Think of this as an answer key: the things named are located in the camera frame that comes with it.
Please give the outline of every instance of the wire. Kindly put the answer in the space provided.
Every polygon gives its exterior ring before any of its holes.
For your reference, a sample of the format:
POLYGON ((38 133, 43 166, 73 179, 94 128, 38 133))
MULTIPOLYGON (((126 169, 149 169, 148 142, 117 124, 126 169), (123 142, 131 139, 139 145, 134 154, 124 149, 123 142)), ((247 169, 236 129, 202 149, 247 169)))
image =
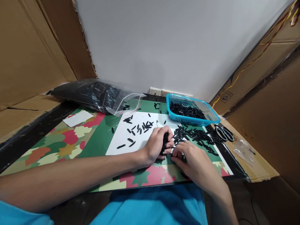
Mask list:
POLYGON ((250 224, 253 225, 253 223, 251 223, 249 220, 245 219, 245 218, 240 218, 238 221, 241 221, 241 220, 246 220, 247 222, 249 222, 250 224))
MULTIPOLYGON (((270 31, 268 31, 268 33, 265 35, 265 37, 261 40, 261 42, 260 42, 260 45, 261 45, 261 46, 267 45, 267 46, 265 47, 265 49, 262 51, 262 53, 261 53, 259 56, 257 56, 252 62, 250 62, 244 69, 242 69, 242 70, 239 72, 239 74, 237 75, 237 78, 234 80, 233 84, 232 84, 230 87, 226 88, 226 90, 223 91, 223 92, 220 94, 220 97, 213 103, 212 107, 214 107, 215 104, 220 100, 222 94, 224 94, 229 88, 231 88, 231 87, 236 83, 236 81, 237 81, 237 79, 240 77, 241 73, 242 73, 246 68, 248 68, 253 62, 255 62, 258 58, 260 58, 260 57, 262 56, 262 54, 268 49, 268 47, 269 47, 270 44, 272 43, 273 39, 274 39, 275 36, 277 35, 277 33, 281 30, 281 28, 283 27, 283 25, 285 24, 285 22, 286 22, 286 21, 288 20, 288 18, 291 16, 292 11, 293 11, 293 9, 294 9, 294 6, 295 6, 295 4, 296 4, 297 2, 298 2, 298 0, 295 0, 295 1, 293 2, 293 4, 292 4, 291 7, 290 7, 289 12, 287 12, 287 13, 284 15, 284 17, 281 18, 281 19, 275 24, 275 26, 274 26, 270 31), (263 43, 263 41, 267 38, 267 36, 270 34, 270 32, 272 32, 272 30, 273 30, 275 27, 277 27, 277 25, 279 25, 279 26, 278 26, 276 32, 275 32, 275 33, 273 34, 273 36, 271 37, 271 39, 270 39, 269 41, 267 41, 266 43, 263 43)), ((294 20, 294 17, 297 15, 298 12, 299 12, 299 7, 296 9, 295 13, 293 14, 293 16, 292 16, 292 18, 291 18, 291 22, 294 20)))
MULTIPOLYGON (((251 196, 251 206, 252 206, 252 210, 253 210, 253 213, 255 215, 255 219, 256 219, 256 223, 257 225, 259 225, 258 223, 258 219, 257 219, 257 216, 256 216, 256 213, 255 213, 255 210, 254 210, 254 206, 253 206, 253 199, 252 199, 252 196, 251 196)), ((251 223, 249 220, 245 219, 245 218, 240 218, 238 219, 238 221, 241 221, 241 220, 246 220, 247 222, 251 223)))

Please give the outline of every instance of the left hand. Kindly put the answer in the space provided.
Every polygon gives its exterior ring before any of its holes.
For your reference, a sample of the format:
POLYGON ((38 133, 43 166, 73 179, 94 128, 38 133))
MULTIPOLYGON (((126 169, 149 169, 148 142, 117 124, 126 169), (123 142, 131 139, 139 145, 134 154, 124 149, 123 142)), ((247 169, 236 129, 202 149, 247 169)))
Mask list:
POLYGON ((163 135, 168 132, 168 143, 167 148, 163 152, 163 154, 170 154, 171 153, 171 147, 174 145, 173 142, 173 134, 170 130, 169 126, 165 127, 156 127, 153 129, 151 136, 149 137, 145 147, 138 150, 136 153, 139 154, 142 157, 143 167, 148 167, 152 165, 155 160, 158 159, 164 159, 164 155, 159 155, 160 151, 162 150, 163 146, 163 135))

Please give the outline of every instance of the small plastic bag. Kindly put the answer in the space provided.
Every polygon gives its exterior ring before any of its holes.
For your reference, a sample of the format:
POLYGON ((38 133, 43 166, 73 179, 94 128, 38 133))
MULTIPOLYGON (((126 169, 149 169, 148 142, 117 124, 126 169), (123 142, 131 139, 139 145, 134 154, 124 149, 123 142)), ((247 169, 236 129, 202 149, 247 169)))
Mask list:
POLYGON ((245 140, 237 140, 233 147, 234 152, 253 166, 254 152, 251 149, 251 146, 245 140))
POLYGON ((66 99, 104 114, 119 117, 123 112, 134 112, 146 95, 123 90, 96 78, 73 81, 54 88, 51 95, 66 99))

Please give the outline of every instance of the person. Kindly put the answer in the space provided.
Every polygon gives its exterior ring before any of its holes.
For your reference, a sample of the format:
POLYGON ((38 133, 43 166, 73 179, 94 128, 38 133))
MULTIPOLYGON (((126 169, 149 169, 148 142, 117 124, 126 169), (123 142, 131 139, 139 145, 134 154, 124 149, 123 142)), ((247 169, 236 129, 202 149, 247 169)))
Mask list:
MULTIPOLYGON (((145 147, 136 152, 67 160, 1 177, 0 224, 53 224, 41 212, 119 174, 164 159, 159 154, 165 132, 169 136, 163 153, 169 154, 173 134, 165 126, 154 128, 145 147)), ((229 188, 204 150, 180 142, 171 160, 193 183, 113 192, 110 203, 91 224, 207 224, 202 190, 216 207, 211 224, 238 224, 229 188), (182 154, 187 163, 181 160, 182 154)))

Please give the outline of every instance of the finger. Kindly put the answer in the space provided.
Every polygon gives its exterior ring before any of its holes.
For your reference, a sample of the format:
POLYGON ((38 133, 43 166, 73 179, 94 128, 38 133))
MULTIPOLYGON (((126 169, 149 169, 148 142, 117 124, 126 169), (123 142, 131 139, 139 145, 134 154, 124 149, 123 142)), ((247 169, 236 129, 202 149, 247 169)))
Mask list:
POLYGON ((172 147, 173 145, 174 145, 174 141, 173 141, 173 139, 171 139, 171 140, 167 143, 166 148, 170 148, 170 147, 172 147))
POLYGON ((182 158, 182 152, 184 152, 185 147, 182 145, 176 145, 176 147, 173 149, 173 157, 182 158))
POLYGON ((188 143, 185 143, 185 142, 179 142, 178 145, 181 145, 181 146, 188 146, 188 143))
POLYGON ((163 151, 163 154, 166 155, 166 154, 170 154, 172 151, 171 148, 166 148, 164 151, 163 151))
POLYGON ((169 130, 169 126, 164 126, 164 127, 161 127, 160 129, 159 129, 159 131, 158 131, 158 135, 159 136, 163 136, 164 134, 165 134, 165 132, 168 132, 168 130, 169 130))
POLYGON ((186 170, 187 164, 185 164, 181 159, 172 157, 171 160, 177 164, 183 171, 186 170))
POLYGON ((166 156, 162 156, 162 155, 159 155, 157 156, 158 159, 164 159, 166 156))
POLYGON ((169 135, 168 135, 168 141, 170 141, 170 140, 172 140, 172 138, 174 136, 170 128, 168 130, 168 133, 169 133, 169 135))
POLYGON ((150 136, 156 135, 156 134, 158 133, 159 130, 160 130, 159 127, 154 128, 153 131, 152 131, 152 134, 151 134, 150 136))

